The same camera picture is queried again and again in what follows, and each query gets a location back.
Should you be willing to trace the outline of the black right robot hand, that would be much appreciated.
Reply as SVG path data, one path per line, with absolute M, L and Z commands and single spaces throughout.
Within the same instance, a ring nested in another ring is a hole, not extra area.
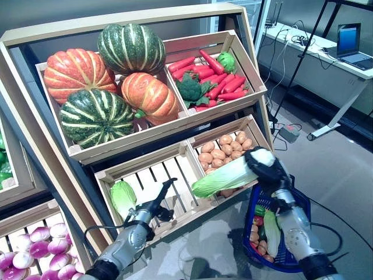
M 289 173 L 270 150 L 257 146 L 246 151 L 244 158 L 248 168 L 257 175 L 266 195 L 271 196 L 280 189 L 290 189 Z

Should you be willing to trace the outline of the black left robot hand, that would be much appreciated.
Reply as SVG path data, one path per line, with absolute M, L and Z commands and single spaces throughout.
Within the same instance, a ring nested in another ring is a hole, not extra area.
M 161 202 L 165 199 L 168 189 L 176 180 L 177 178 L 171 178 L 165 182 L 162 182 L 158 196 L 154 200 L 146 203 L 145 210 L 147 210 L 150 215 L 149 220 L 157 217 L 161 221 L 168 222 L 173 218 L 174 211 L 161 206 Z

